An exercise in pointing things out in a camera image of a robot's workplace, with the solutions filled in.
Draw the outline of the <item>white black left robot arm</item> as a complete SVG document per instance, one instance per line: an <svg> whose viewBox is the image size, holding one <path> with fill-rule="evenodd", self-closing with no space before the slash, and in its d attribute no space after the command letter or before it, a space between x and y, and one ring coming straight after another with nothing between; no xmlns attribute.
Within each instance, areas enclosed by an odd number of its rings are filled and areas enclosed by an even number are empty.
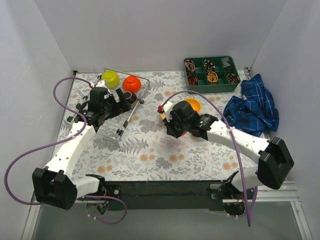
<svg viewBox="0 0 320 240"><path fill-rule="evenodd" d="M106 194L105 179L96 174L87 174L72 181L73 170L90 140L108 119L131 109L120 88L118 99L106 87L93 87L88 100L76 105L76 116L67 142L63 143L44 168L32 173L35 198L42 204L69 210L76 199L86 195L96 198Z"/></svg>

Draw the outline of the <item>yellow bowl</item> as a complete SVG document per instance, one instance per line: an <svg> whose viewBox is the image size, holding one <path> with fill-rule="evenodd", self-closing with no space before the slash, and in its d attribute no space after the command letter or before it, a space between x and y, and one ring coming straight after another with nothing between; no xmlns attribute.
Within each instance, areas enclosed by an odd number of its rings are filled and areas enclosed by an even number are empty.
<svg viewBox="0 0 320 240"><path fill-rule="evenodd" d="M200 113L200 111L202 109L202 105L197 99L195 99L195 98L186 98L184 101L189 103L194 111L196 111L197 113Z"/></svg>

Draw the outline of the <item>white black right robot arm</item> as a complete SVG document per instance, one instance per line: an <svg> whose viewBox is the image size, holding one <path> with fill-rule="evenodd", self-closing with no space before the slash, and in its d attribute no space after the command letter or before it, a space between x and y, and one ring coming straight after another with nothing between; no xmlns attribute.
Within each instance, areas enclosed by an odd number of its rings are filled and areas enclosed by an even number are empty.
<svg viewBox="0 0 320 240"><path fill-rule="evenodd" d="M239 150L240 154L256 163L255 168L249 168L243 173L235 171L214 190L215 194L223 198L236 197L258 186L278 190L294 166L286 143L279 137L269 140L238 129L229 129L215 116L197 113L185 100L176 104L167 102L162 110L168 135L179 138L188 132L194 137Z"/></svg>

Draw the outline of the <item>beige bowl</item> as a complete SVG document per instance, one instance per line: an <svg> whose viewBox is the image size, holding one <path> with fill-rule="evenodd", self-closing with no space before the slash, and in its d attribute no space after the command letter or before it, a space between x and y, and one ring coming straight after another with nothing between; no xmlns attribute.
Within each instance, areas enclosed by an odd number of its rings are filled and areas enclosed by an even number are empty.
<svg viewBox="0 0 320 240"><path fill-rule="evenodd" d="M166 118L166 114L165 113L160 113L159 115L160 115L162 120L164 120Z"/></svg>

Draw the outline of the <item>black patterned bowl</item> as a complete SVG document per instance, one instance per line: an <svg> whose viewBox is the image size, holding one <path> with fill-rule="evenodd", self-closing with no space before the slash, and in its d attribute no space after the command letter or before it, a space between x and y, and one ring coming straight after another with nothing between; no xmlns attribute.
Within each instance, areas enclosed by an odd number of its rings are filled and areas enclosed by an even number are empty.
<svg viewBox="0 0 320 240"><path fill-rule="evenodd" d="M124 98L126 101L130 104L130 108L133 109L138 101L138 97L134 92L131 91L125 91L123 92Z"/></svg>

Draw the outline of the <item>lime green bowl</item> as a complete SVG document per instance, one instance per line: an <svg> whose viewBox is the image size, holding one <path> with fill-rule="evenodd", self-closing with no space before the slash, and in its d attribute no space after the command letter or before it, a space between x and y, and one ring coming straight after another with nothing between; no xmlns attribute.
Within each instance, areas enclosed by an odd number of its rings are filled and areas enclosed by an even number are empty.
<svg viewBox="0 0 320 240"><path fill-rule="evenodd" d="M114 88L114 87L118 86L118 84L120 83L120 78L119 78L118 74L113 70L105 71L101 75L101 79L104 80L104 82L108 88Z"/></svg>

